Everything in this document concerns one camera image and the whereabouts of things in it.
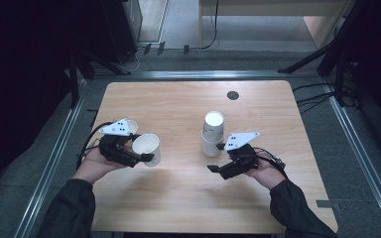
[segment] cable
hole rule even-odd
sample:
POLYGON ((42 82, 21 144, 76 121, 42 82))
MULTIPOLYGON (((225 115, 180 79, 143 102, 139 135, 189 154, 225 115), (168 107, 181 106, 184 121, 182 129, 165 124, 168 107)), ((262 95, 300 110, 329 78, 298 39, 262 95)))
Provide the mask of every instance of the cable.
POLYGON ((130 72, 132 72, 132 71, 135 71, 136 69, 138 69, 139 68, 139 66, 141 65, 141 63, 140 63, 140 61, 139 61, 139 59, 138 59, 138 53, 139 52, 142 52, 144 49, 140 49, 140 50, 138 50, 134 55, 135 55, 135 60, 137 61, 137 63, 138 63, 138 65, 136 66, 136 67, 134 67, 134 68, 132 68, 132 69, 128 69, 128 68, 126 68, 126 67, 123 67, 121 64, 117 64, 117 66, 118 67, 120 67, 121 69, 123 69, 123 70, 126 70, 126 71, 130 71, 130 72))
POLYGON ((104 122, 100 125, 98 125, 96 128, 94 128, 94 130, 92 130, 91 134, 89 134, 88 138, 86 139, 85 143, 84 143, 84 146, 82 147, 82 150, 81 150, 81 153, 79 154, 79 157, 78 157, 78 160, 76 162, 76 169, 78 170, 79 166, 81 165, 82 163, 82 157, 84 156, 84 153, 85 151, 87 150, 87 145, 89 143, 89 141, 91 140, 91 138, 94 136, 94 134, 100 129, 102 128, 103 126, 108 126, 108 125, 111 125, 113 124, 113 122, 104 122))
POLYGON ((295 89, 293 89, 293 92, 295 92, 295 91, 297 91, 299 89, 302 89, 302 88, 311 87, 311 86, 319 86, 319 85, 331 85, 331 86, 334 86, 335 83, 322 82, 322 83, 314 83, 314 84, 303 85, 303 86, 299 86, 299 87, 296 87, 295 89))
POLYGON ((215 35, 214 35, 214 38, 212 39, 212 42, 208 46, 201 48, 201 50, 206 50, 206 49, 210 48, 212 46, 212 44, 215 42, 216 34, 217 34, 217 24, 216 24, 217 18, 218 18, 218 0, 216 1, 216 6, 215 6, 215 26, 214 26, 215 35))
POLYGON ((330 97, 331 97, 331 96, 329 96, 329 97, 325 97, 325 98, 322 99, 321 101, 319 101, 319 102, 315 102, 315 105, 309 107, 308 109, 306 109, 306 110, 304 110, 304 111, 301 111, 300 114, 303 114, 303 113, 305 113, 305 112, 311 110, 312 108, 314 108, 314 107, 318 106, 319 104, 323 103, 325 100, 329 99, 330 97))

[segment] black cable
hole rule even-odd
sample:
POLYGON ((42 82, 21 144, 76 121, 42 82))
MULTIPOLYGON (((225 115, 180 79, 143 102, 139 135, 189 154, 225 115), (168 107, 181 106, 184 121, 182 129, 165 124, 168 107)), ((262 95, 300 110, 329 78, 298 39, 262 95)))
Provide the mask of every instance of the black cable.
POLYGON ((86 151, 86 147, 89 143, 89 141, 91 140, 91 138, 94 136, 94 134, 100 129, 102 128, 103 126, 108 126, 108 125, 111 125, 113 124, 113 122, 104 122, 100 125, 98 125, 96 128, 94 128, 94 130, 92 130, 91 134, 89 134, 88 138, 86 139, 85 143, 84 143, 84 146, 82 147, 82 150, 81 150, 81 153, 79 154, 79 157, 78 157, 78 160, 76 162, 76 169, 78 170, 79 166, 81 165, 82 163, 82 157, 84 156, 84 153, 86 151))
POLYGON ((329 99, 329 98, 330 98, 330 96, 329 96, 329 97, 326 97, 326 98, 324 98, 324 99, 322 99, 322 100, 319 101, 319 102, 316 102, 315 105, 309 107, 308 109, 306 109, 306 110, 304 110, 304 111, 301 111, 300 114, 303 114, 303 113, 305 113, 305 112, 311 110, 312 108, 314 108, 314 107, 318 106, 319 104, 325 102, 325 101, 326 101, 327 99, 329 99))
POLYGON ((312 87, 312 86, 319 86, 319 85, 331 85, 331 86, 335 86, 335 83, 326 83, 326 82, 323 82, 323 83, 314 83, 314 84, 303 85, 303 86, 299 86, 299 87, 296 87, 295 89, 293 89, 293 92, 295 92, 295 91, 297 91, 299 89, 302 89, 302 88, 312 87))
POLYGON ((301 100, 296 101, 296 103, 299 104, 301 102, 312 101, 314 99, 321 98, 321 97, 324 97, 324 96, 326 96, 326 97, 334 96, 334 92, 326 92, 326 93, 322 93, 322 94, 319 94, 319 95, 316 95, 316 96, 313 96, 313 97, 308 97, 308 98, 305 98, 305 99, 301 99, 301 100))
POLYGON ((201 50, 206 50, 206 49, 210 48, 212 46, 212 44, 215 42, 216 34, 217 34, 217 27, 216 27, 217 17, 218 17, 218 0, 216 1, 216 7, 215 7, 215 26, 214 26, 215 35, 214 35, 214 38, 212 39, 212 42, 208 46, 201 48, 201 50))

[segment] paper cup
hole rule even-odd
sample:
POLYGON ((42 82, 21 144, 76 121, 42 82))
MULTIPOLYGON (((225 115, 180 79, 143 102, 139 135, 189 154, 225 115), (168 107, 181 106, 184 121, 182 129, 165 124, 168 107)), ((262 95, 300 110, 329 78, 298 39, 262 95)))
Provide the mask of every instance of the paper cup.
POLYGON ((144 163, 148 167, 156 166, 161 160, 160 139, 154 134, 143 134, 138 137, 132 144, 132 150, 138 155, 143 153, 154 154, 151 162, 144 163))
POLYGON ((128 122, 128 127, 129 127, 129 133, 136 134, 138 131, 138 124, 135 121, 132 120, 126 120, 128 122))
POLYGON ((217 142, 224 137, 224 116, 220 112, 206 113, 202 135, 209 142, 217 142))
POLYGON ((211 142, 209 140, 206 140, 206 138, 203 136, 203 131, 201 133, 202 135, 202 151, 203 153, 208 157, 217 157, 219 154, 221 154, 221 151, 216 148, 216 145, 221 144, 224 141, 224 137, 222 137, 220 140, 216 142, 211 142))

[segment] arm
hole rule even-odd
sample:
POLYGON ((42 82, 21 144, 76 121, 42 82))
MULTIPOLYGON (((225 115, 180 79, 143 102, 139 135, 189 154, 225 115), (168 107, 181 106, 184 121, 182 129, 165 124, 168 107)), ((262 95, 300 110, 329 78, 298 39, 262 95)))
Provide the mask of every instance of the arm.
POLYGON ((91 150, 72 179, 52 201, 37 237, 89 237, 95 211, 92 185, 125 166, 107 161, 91 150))
POLYGON ((246 175, 256 179, 270 190, 271 214, 287 227, 286 237, 337 237, 309 209, 302 190, 268 162, 258 160, 258 169, 250 170, 246 175))

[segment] hand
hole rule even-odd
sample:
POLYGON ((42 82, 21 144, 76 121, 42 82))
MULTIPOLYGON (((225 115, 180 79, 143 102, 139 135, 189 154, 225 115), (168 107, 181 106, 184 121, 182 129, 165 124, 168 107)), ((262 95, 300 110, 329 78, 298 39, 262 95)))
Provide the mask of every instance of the hand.
POLYGON ((123 168, 126 168, 126 166, 107 161, 106 158, 100 154, 100 149, 94 148, 89 151, 72 178, 83 179, 94 184, 107 173, 123 168))
POLYGON ((272 189, 281 181, 286 179, 277 169, 275 169, 269 162, 258 159, 258 169, 252 169, 245 173, 247 176, 256 179, 261 185, 272 189))

